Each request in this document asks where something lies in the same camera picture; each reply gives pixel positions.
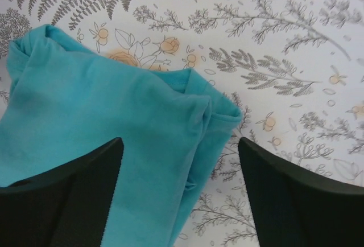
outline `patterned surface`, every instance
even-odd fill
[[[243,135],[320,175],[363,186],[364,0],[1,3],[1,57],[9,40],[52,23],[133,66],[195,68],[242,108],[245,119],[175,247],[258,246],[237,157]],[[3,112],[10,81],[3,66],[0,74]]]

